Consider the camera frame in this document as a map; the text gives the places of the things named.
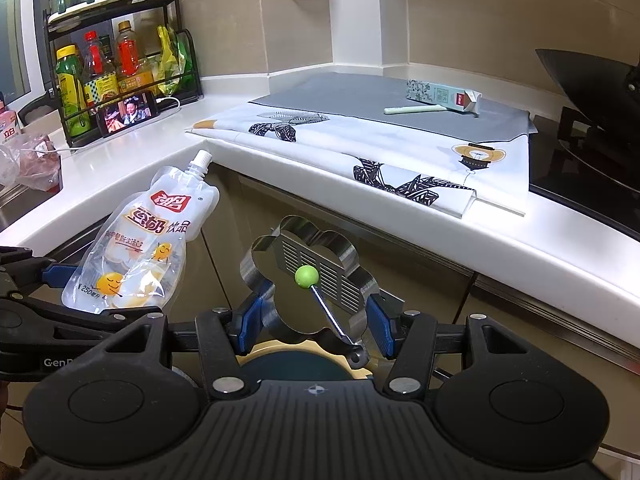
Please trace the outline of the metal flower shaped slicer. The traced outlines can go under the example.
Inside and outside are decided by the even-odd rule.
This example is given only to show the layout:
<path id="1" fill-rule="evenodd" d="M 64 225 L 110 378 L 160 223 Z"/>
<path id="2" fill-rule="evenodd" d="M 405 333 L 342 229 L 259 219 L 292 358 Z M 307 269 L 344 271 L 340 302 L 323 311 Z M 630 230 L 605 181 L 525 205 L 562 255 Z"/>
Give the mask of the metal flower shaped slicer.
<path id="1" fill-rule="evenodd" d="M 380 291 L 376 279 L 360 266 L 356 247 L 343 234 L 322 230 L 297 214 L 284 217 L 270 233 L 257 237 L 240 263 L 240 275 L 251 292 L 267 278 L 254 255 L 273 249 L 282 260 L 282 270 L 298 288 L 314 297 L 328 325 L 314 332 L 301 332 L 288 325 L 278 311 L 276 285 L 272 306 L 264 315 L 266 330 L 284 344 L 316 342 L 334 356 L 344 356 L 350 368 L 360 370 L 370 360 L 362 337 L 367 330 L 366 303 Z"/>

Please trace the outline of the clear drink pouch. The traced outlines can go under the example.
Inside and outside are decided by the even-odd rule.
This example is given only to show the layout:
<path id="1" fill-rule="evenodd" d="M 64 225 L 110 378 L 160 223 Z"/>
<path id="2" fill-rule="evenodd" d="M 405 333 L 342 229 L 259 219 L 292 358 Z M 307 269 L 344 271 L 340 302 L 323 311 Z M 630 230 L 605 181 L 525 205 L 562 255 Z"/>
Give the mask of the clear drink pouch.
<path id="1" fill-rule="evenodd" d="M 157 171 L 150 187 L 111 214 L 62 291 L 65 307 L 92 314 L 166 308 L 186 268 L 186 245 L 218 204 L 201 150 L 186 169 Z"/>

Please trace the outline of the white green toothbrush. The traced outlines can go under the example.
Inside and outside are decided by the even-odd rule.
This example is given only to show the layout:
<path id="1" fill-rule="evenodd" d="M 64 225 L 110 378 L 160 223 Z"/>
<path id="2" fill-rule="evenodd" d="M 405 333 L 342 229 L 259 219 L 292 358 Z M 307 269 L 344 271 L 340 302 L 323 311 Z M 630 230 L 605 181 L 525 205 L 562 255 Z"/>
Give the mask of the white green toothbrush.
<path id="1" fill-rule="evenodd" d="M 447 107 L 437 104 L 426 105 L 413 105 L 413 106 L 400 106 L 400 107 L 385 107 L 383 110 L 384 115 L 408 115 L 408 114 L 423 114 L 423 113 L 436 113 L 446 112 Z"/>

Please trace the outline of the white blue toothpaste box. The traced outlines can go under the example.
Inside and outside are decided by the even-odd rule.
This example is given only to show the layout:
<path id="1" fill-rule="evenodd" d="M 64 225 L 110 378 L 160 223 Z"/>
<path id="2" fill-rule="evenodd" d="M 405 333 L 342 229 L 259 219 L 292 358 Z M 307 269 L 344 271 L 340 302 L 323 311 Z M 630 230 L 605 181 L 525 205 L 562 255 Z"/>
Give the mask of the white blue toothpaste box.
<path id="1" fill-rule="evenodd" d="M 480 97 L 475 90 L 436 84 L 436 82 L 408 79 L 406 99 L 420 105 L 439 106 L 461 114 L 477 116 L 480 112 Z"/>

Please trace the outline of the blue bin with beige rim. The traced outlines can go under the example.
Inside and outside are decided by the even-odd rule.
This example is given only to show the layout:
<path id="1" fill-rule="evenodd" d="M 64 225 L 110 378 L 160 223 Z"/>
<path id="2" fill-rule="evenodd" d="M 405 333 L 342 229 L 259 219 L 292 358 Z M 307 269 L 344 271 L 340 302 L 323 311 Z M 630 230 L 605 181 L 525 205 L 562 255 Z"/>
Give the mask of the blue bin with beige rim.
<path id="1" fill-rule="evenodd" d="M 254 380 L 341 382 L 372 375 L 366 368 L 352 370 L 344 356 L 334 356 L 310 340 L 300 344 L 277 340 L 260 342 L 247 356 L 236 359 L 244 374 Z"/>

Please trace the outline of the white patterned tea towel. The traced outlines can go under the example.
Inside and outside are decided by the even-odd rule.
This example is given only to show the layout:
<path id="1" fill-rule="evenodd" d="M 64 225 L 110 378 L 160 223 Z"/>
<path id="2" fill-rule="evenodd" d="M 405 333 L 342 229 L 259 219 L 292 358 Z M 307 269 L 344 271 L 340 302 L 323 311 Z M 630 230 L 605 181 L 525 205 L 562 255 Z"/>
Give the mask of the white patterned tea towel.
<path id="1" fill-rule="evenodd" d="M 457 218 L 473 200 L 524 214 L 528 139 L 465 141 L 355 117 L 247 103 L 191 132 L 277 155 Z"/>

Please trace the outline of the pink plastic bag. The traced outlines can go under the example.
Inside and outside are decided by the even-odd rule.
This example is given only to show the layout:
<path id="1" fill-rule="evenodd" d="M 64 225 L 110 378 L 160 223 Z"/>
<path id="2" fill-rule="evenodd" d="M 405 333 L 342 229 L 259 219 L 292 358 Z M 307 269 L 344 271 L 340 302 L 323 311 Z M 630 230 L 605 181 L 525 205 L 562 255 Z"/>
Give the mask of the pink plastic bag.
<path id="1" fill-rule="evenodd" d="M 1 185 L 50 192 L 60 185 L 60 155 L 48 136 L 19 134 L 1 145 Z"/>

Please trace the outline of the green drink bottle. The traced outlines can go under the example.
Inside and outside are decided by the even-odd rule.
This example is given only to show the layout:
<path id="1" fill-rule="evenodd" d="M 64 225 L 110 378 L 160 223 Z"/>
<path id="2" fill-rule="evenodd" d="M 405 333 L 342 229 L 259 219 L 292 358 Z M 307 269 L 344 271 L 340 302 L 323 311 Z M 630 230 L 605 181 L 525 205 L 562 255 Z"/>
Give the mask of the green drink bottle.
<path id="1" fill-rule="evenodd" d="M 84 85 L 81 81 L 81 62 L 74 44 L 56 50 L 55 73 L 62 104 L 66 132 L 71 139 L 79 138 L 91 129 L 86 112 Z"/>

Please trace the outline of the grey drying mat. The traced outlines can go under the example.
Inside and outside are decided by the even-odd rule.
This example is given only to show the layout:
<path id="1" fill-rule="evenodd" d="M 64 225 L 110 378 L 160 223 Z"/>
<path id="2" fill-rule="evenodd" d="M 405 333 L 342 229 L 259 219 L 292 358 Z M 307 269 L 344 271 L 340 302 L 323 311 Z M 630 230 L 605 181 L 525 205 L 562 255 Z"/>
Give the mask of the grey drying mat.
<path id="1" fill-rule="evenodd" d="M 323 73 L 256 99 L 256 104 L 384 122 L 478 143 L 510 142 L 537 132 L 529 112 L 480 99 L 480 114 L 442 112 L 386 115 L 387 107 L 413 106 L 405 81 L 374 75 Z"/>

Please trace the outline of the smartphone showing video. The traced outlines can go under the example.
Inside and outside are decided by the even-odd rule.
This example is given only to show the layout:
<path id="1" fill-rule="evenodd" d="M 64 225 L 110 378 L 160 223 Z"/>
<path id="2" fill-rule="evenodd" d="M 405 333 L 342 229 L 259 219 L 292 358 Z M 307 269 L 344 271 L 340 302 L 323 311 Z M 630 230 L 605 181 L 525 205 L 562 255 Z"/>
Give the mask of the smartphone showing video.
<path id="1" fill-rule="evenodd" d="M 101 136 L 106 138 L 129 127 L 147 122 L 158 115 L 157 102 L 151 91 L 127 96 L 98 109 L 96 123 Z"/>

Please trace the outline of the black stove top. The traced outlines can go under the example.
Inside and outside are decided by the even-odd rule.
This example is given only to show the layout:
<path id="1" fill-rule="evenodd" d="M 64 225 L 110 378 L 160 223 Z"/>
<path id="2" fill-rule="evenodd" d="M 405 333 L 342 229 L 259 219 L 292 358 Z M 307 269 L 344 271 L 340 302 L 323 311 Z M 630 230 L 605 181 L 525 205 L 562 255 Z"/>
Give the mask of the black stove top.
<path id="1" fill-rule="evenodd" d="M 529 189 L 623 234 L 639 238 L 639 151 L 566 108 L 537 116 L 529 137 Z"/>

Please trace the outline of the yellow green snack bag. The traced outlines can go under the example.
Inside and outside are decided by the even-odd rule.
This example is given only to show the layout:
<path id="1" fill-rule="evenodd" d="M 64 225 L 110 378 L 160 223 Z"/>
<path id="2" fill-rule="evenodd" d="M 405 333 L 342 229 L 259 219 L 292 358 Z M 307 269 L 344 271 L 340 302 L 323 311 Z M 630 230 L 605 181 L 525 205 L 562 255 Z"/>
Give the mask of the yellow green snack bag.
<path id="1" fill-rule="evenodd" d="M 188 91 L 193 86 L 192 60 L 181 35 L 171 27 L 158 25 L 160 58 L 157 60 L 157 88 L 163 96 Z"/>

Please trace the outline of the orange oil bottle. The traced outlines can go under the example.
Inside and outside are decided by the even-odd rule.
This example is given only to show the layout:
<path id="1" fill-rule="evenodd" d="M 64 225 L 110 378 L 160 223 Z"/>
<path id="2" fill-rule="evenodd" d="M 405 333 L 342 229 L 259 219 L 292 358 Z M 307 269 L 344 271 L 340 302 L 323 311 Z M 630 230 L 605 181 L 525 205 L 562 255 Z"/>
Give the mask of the orange oil bottle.
<path id="1" fill-rule="evenodd" d="M 138 38 L 132 30 L 130 21 L 117 24 L 117 51 L 120 62 L 119 87 L 122 92 L 134 91 L 152 84 L 153 75 L 150 66 L 140 56 Z"/>

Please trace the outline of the red cap sauce bottle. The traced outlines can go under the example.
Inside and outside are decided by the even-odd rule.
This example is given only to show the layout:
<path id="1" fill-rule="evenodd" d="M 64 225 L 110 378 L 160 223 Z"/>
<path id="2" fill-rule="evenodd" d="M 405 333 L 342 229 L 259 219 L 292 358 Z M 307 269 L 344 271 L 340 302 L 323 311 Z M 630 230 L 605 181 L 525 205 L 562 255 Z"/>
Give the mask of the red cap sauce bottle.
<path id="1" fill-rule="evenodd" d="M 86 102 L 95 106 L 119 96 L 119 86 L 114 65 L 103 54 L 98 35 L 94 30 L 85 33 L 84 90 Z"/>

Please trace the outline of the black wok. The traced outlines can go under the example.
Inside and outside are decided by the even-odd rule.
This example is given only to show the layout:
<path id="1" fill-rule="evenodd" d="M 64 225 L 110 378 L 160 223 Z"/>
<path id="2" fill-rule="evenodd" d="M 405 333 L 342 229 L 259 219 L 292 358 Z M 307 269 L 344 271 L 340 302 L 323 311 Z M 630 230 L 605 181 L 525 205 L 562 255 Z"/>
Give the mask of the black wok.
<path id="1" fill-rule="evenodd" d="M 639 67 L 579 52 L 536 55 L 573 107 L 562 111 L 564 148 L 614 183 L 639 191 Z"/>

